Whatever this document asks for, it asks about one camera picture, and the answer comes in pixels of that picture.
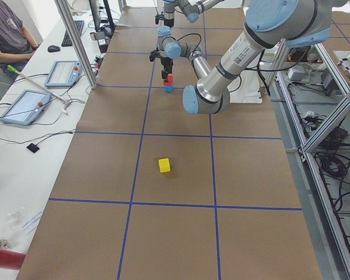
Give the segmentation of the red cube block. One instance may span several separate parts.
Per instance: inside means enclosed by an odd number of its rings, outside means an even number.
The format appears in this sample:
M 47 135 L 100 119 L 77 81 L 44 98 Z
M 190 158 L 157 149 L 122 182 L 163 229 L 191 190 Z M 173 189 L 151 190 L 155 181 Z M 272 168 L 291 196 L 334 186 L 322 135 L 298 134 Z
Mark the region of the red cube block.
M 173 75 L 168 74 L 167 78 L 163 80 L 164 87 L 173 87 Z

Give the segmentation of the blue cube block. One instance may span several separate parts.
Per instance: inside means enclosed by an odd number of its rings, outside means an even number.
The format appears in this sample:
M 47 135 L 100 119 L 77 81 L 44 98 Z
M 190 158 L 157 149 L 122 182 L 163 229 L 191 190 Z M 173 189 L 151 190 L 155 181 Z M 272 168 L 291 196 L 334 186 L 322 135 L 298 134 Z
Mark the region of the blue cube block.
M 164 87 L 164 90 L 165 90 L 166 92 L 171 93 L 171 92 L 174 90 L 174 87 L 173 87 L 173 86 L 165 86 L 165 87 Z

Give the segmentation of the black computer monitor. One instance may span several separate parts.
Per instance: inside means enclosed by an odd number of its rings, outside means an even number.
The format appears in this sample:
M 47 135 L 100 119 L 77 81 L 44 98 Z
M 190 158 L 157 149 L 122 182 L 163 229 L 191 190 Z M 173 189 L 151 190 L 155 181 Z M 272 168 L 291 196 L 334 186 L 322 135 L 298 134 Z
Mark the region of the black computer monitor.
M 89 0 L 89 6 L 92 12 L 95 32 L 103 32 L 106 37 L 111 38 L 116 26 L 113 22 L 108 0 Z

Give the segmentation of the yellow cube block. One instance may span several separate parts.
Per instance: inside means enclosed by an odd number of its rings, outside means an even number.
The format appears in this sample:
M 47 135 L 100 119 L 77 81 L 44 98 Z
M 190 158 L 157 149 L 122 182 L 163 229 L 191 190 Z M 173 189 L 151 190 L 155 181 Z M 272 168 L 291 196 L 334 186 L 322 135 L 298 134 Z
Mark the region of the yellow cube block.
M 161 173 L 167 173 L 171 171 L 171 165 L 169 158 L 163 158 L 158 160 L 159 171 Z

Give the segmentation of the far teach pendant tablet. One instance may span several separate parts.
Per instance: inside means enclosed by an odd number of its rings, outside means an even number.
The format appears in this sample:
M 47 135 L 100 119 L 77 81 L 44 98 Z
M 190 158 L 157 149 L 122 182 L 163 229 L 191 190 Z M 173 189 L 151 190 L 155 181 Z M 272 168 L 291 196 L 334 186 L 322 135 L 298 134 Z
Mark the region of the far teach pendant tablet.
M 55 61 L 44 83 L 47 88 L 68 88 L 79 79 L 82 66 L 79 61 Z

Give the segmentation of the teach pendant tablet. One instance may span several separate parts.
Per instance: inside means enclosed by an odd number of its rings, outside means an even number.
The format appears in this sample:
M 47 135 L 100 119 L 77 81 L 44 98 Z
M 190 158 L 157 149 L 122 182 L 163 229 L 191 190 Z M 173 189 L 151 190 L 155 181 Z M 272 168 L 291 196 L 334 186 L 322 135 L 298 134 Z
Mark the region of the teach pendant tablet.
M 25 90 L 3 113 L 0 121 L 28 126 L 39 117 L 50 101 L 50 93 Z
M 44 83 L 47 88 L 68 88 L 79 79 L 82 66 L 79 61 L 55 61 Z

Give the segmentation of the green tipped metal rod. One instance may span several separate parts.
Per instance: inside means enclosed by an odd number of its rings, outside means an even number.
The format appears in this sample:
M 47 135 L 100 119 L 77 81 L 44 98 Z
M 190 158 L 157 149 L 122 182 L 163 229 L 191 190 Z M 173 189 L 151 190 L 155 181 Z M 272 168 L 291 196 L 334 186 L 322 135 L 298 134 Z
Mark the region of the green tipped metal rod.
M 55 97 L 56 99 L 60 100 L 63 104 L 64 104 L 64 110 L 66 110 L 66 108 L 68 107 L 69 104 L 71 104 L 72 102 L 80 102 L 82 104 L 85 104 L 86 102 L 81 100 L 81 99 L 64 99 L 63 97 L 61 97 L 60 95 L 51 92 L 50 90 L 46 89 L 44 86 L 41 86 L 40 84 L 38 84 L 37 82 L 35 82 L 33 79 L 31 79 L 30 77 L 22 74 L 21 72 L 19 72 L 16 68 L 14 68 L 11 65 L 7 66 L 7 69 L 10 72 L 13 72 L 15 74 L 18 74 L 19 76 L 21 76 L 22 78 L 24 78 L 25 80 L 27 80 L 28 82 L 30 82 L 32 85 L 38 87 L 41 90 L 44 90 L 45 92 L 49 93 L 50 95 L 52 95 L 53 97 Z

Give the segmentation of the black computer mouse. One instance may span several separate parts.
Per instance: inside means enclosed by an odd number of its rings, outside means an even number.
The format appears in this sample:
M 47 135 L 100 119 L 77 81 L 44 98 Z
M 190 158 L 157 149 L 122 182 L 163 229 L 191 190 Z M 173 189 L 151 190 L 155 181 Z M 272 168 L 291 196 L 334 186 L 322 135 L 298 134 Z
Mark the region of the black computer mouse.
M 60 49 L 60 47 L 57 46 L 57 45 L 50 45 L 50 46 L 48 46 L 47 51 L 48 51 L 49 53 L 56 53 L 56 52 L 61 51 L 61 49 Z

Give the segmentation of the brown paper table mat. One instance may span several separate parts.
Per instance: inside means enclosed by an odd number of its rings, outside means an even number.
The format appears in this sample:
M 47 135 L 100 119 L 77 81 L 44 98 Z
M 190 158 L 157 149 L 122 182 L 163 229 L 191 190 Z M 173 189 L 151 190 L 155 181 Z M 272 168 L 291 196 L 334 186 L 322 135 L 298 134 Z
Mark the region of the brown paper table mat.
M 321 279 L 270 98 L 186 113 L 154 15 L 123 11 L 18 278 Z

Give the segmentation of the near teach pendant tablet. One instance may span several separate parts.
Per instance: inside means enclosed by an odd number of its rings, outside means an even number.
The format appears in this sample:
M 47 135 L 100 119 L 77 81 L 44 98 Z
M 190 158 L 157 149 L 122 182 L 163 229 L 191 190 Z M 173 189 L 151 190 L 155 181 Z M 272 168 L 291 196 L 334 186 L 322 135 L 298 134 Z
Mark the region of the near teach pendant tablet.
M 50 93 L 25 90 L 3 113 L 0 121 L 28 126 L 39 117 L 50 101 Z

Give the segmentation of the small black square pad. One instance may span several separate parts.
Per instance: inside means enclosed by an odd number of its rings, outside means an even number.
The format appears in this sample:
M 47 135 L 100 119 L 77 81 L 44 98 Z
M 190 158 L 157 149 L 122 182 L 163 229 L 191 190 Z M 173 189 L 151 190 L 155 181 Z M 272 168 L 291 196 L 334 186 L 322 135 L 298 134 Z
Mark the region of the small black square pad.
M 31 151 L 32 153 L 36 153 L 37 151 L 40 150 L 40 148 L 39 148 L 36 144 L 34 144 L 34 143 L 28 144 L 28 145 L 26 146 L 26 148 L 27 148 L 29 151 Z

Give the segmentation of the seated person grey shirt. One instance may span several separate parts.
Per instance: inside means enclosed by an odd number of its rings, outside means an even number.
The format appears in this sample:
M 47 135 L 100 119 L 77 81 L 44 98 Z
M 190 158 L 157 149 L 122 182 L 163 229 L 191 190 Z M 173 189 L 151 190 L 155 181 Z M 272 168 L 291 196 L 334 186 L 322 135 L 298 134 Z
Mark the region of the seated person grey shirt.
M 9 71 L 8 65 L 22 71 L 38 48 L 38 42 L 22 20 L 0 1 L 0 68 L 3 73 L 14 81 L 18 75 Z

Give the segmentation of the red fire extinguisher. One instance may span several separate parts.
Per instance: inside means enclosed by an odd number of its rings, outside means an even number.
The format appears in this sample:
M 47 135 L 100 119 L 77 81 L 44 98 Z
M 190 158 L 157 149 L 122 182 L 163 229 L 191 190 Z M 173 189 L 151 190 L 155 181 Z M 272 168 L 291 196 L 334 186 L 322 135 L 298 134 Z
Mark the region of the red fire extinguisher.
M 26 254 L 0 248 L 0 268 L 20 270 Z

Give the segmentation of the aluminium frame post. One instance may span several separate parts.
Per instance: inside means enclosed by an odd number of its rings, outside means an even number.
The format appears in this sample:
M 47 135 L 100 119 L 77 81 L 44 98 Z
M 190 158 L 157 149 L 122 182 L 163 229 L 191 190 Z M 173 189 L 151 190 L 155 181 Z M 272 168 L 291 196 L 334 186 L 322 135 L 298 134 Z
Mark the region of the aluminium frame post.
M 66 31 L 68 32 L 71 38 L 73 49 L 75 50 L 76 55 L 79 58 L 80 63 L 82 64 L 82 68 L 87 77 L 87 81 L 89 82 L 90 88 L 94 89 L 97 86 L 97 80 L 94 72 L 92 71 L 92 67 L 90 65 L 90 61 L 88 59 L 85 48 L 82 44 L 82 40 L 80 38 L 81 36 L 79 35 L 76 29 L 73 17 L 69 11 L 67 1 L 55 0 L 54 2 L 65 25 Z

